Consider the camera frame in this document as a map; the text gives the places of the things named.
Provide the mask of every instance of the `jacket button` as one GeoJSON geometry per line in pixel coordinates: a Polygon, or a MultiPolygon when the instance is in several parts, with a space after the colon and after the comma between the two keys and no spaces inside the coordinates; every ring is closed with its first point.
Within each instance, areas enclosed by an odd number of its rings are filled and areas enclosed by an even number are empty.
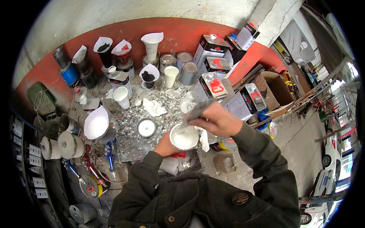
{"type": "Polygon", "coordinates": [[[174,218],[174,216],[169,216],[169,221],[170,221],[170,222],[173,222],[173,221],[175,221],[175,218],[174,218]]]}

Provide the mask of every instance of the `paint spray gun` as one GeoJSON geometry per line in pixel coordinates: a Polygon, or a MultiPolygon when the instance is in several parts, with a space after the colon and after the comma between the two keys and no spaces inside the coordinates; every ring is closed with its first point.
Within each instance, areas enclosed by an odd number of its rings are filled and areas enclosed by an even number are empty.
{"type": "Polygon", "coordinates": [[[109,165],[110,165],[109,171],[112,173],[114,181],[116,182],[114,154],[113,154],[113,148],[115,148],[115,145],[116,145],[116,138],[114,138],[113,141],[109,141],[105,146],[104,150],[105,150],[105,156],[109,160],[109,165]]]}
{"type": "Polygon", "coordinates": [[[85,180],[84,178],[79,174],[77,168],[76,168],[76,165],[75,164],[72,164],[70,159],[65,159],[65,158],[62,158],[62,163],[64,164],[64,167],[66,168],[66,170],[70,169],[73,174],[76,175],[77,179],[81,182],[81,183],[85,183],[85,180]]]}
{"type": "Polygon", "coordinates": [[[106,187],[107,185],[105,184],[104,180],[102,179],[102,177],[99,175],[99,172],[96,170],[94,163],[91,163],[90,158],[89,158],[89,152],[91,150],[91,146],[86,144],[85,145],[85,153],[83,155],[84,161],[82,163],[84,163],[84,166],[86,167],[86,170],[90,170],[91,173],[96,177],[97,181],[103,185],[104,187],[106,187]]]}

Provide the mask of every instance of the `car wheel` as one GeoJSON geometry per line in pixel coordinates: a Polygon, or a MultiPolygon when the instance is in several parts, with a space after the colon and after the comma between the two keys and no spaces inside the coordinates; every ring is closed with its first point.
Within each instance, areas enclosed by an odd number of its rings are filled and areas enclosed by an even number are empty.
{"type": "Polygon", "coordinates": [[[326,135],[331,134],[332,132],[332,129],[328,128],[326,131],[326,135]]]}
{"type": "Polygon", "coordinates": [[[302,212],[300,214],[300,224],[301,225],[307,225],[308,223],[310,223],[312,220],[312,217],[310,214],[302,212]]]}
{"type": "Polygon", "coordinates": [[[331,164],[331,156],[329,156],[328,154],[326,154],[323,158],[322,158],[322,165],[326,168],[331,164]]]}

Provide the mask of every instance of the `concrete pillar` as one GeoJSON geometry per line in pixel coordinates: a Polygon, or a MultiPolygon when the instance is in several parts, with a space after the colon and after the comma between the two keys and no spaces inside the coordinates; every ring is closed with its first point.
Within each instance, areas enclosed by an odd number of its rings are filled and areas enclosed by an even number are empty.
{"type": "Polygon", "coordinates": [[[247,22],[260,32],[247,53],[229,76],[231,85],[239,82],[265,54],[281,32],[293,19],[304,0],[259,1],[247,22]]]}

